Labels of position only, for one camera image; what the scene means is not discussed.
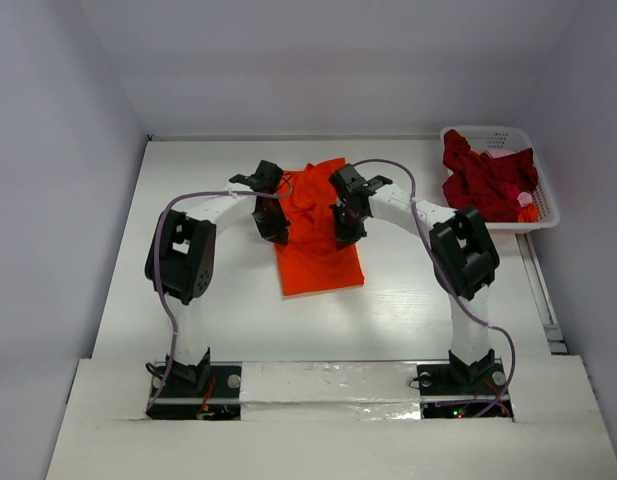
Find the orange t shirt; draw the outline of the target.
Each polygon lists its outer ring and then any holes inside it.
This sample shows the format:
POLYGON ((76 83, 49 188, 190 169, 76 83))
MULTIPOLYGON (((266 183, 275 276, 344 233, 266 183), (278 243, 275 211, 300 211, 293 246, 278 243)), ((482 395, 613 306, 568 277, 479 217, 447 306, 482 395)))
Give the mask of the orange t shirt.
POLYGON ((343 158, 335 158, 284 173, 287 183, 280 191, 286 196, 280 204, 290 222, 288 243, 275 252, 287 297, 364 284, 356 248, 336 245, 331 205, 337 196, 329 177, 344 165, 343 158))

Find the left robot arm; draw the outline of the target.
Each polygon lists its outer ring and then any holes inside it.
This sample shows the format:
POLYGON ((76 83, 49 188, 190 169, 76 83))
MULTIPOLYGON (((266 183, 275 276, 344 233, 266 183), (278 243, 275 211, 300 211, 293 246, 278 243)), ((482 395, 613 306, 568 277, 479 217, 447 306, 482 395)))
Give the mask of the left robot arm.
POLYGON ((210 378, 210 347, 202 325, 200 297, 213 273, 216 240, 238 221, 252 217, 266 241, 287 245, 290 222, 280 200, 292 192, 276 164, 262 160, 254 173, 237 174, 219 191, 181 195, 159 215, 145 265, 172 325, 166 365, 150 364, 156 393, 203 392, 210 378))

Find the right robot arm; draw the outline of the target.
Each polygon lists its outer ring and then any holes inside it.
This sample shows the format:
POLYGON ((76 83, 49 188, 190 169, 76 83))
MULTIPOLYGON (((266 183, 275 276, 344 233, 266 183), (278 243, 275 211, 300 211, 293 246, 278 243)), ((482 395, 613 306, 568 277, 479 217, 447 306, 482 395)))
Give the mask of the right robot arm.
POLYGON ((383 220, 416 236, 433 264, 435 278, 451 303, 452 341, 448 360, 423 363, 415 380, 431 396, 475 395, 499 371, 487 321, 490 286, 500 257, 479 211, 454 210, 420 200, 377 175, 364 178, 346 164, 329 177, 336 201, 331 206, 337 246, 348 247, 367 235, 368 218, 383 220))

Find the dark red t shirt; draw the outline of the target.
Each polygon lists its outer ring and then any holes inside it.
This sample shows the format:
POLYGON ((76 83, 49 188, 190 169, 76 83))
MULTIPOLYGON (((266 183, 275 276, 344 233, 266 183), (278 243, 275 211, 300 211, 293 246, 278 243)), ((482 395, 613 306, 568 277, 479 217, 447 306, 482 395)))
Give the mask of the dark red t shirt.
POLYGON ((443 144, 442 161, 450 176, 442 191, 450 207, 474 207, 486 222, 533 223, 539 219, 539 209, 533 200, 539 173, 531 148, 508 157, 489 159, 484 151, 473 150, 467 139, 454 129, 443 135, 443 144), (531 194, 532 204, 521 216, 508 199, 502 181, 516 184, 531 194))

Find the white plastic basket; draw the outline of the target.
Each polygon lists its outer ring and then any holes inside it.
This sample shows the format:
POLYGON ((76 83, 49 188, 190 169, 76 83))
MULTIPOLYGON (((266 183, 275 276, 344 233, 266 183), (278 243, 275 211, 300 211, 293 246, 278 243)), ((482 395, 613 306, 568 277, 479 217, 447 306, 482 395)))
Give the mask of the white plastic basket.
POLYGON ((442 193, 455 209, 476 208, 489 229, 521 234, 559 222, 556 201, 528 135, 504 126, 442 129, 442 193))

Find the pink garment in basket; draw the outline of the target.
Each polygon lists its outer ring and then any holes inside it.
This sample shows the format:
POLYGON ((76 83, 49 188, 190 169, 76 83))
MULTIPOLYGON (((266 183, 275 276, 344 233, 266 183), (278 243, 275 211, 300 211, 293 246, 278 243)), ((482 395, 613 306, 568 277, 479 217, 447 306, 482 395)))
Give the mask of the pink garment in basket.
MULTIPOLYGON (((486 149, 484 153, 489 159, 499 159, 513 155, 512 151, 501 148, 489 148, 486 149)), ((508 181, 502 181, 502 185, 506 191, 508 199, 515 206, 518 216, 521 216, 522 212, 532 204, 531 194, 522 191, 516 184, 508 181)))

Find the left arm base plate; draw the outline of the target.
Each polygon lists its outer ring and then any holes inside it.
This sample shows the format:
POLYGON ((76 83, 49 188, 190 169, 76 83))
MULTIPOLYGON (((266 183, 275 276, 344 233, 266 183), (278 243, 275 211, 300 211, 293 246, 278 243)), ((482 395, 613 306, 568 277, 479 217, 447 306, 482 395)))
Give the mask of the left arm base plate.
POLYGON ((175 375, 147 409, 152 420, 232 421, 241 418, 241 363, 211 363, 200 389, 175 375))

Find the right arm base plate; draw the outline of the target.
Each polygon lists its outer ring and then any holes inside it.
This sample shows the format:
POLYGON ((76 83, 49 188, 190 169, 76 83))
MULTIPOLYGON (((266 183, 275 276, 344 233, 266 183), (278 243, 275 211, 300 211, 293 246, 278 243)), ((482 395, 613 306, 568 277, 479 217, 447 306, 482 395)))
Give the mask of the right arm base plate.
POLYGON ((475 418, 485 408, 481 418, 512 419, 509 394, 502 394, 506 381, 503 365, 497 359, 481 378, 469 385, 461 385, 452 377, 449 363, 418 364, 416 376, 408 386, 419 392, 421 417, 426 420, 475 418))

